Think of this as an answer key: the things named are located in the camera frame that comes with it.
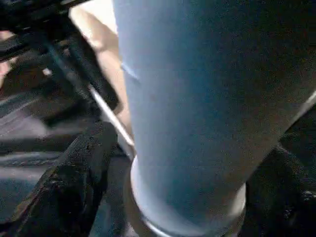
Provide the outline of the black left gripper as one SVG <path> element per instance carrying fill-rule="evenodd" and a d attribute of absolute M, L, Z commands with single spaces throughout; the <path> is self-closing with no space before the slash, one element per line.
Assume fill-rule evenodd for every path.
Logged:
<path fill-rule="evenodd" d="M 103 75 L 95 52 L 69 18 L 71 7 L 80 0 L 2 0 L 0 30 L 13 36 L 1 40 L 0 61 L 8 62 L 25 52 L 34 51 L 32 60 L 51 70 L 48 90 L 59 87 L 66 97 L 57 108 L 82 103 L 95 109 L 90 89 L 114 112 L 121 110 L 119 97 Z"/>

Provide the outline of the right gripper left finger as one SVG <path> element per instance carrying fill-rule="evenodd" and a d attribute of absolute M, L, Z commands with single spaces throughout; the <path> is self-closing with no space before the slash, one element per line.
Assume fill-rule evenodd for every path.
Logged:
<path fill-rule="evenodd" d="M 117 136 L 79 136 L 46 171 L 9 228 L 11 237 L 87 237 L 107 190 Z"/>

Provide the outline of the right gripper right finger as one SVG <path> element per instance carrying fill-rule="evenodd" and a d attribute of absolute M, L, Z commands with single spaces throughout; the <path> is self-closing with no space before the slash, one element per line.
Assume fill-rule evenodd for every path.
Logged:
<path fill-rule="evenodd" d="M 274 147 L 246 182 L 246 215 L 240 235 L 316 235 L 316 181 L 282 146 Z"/>

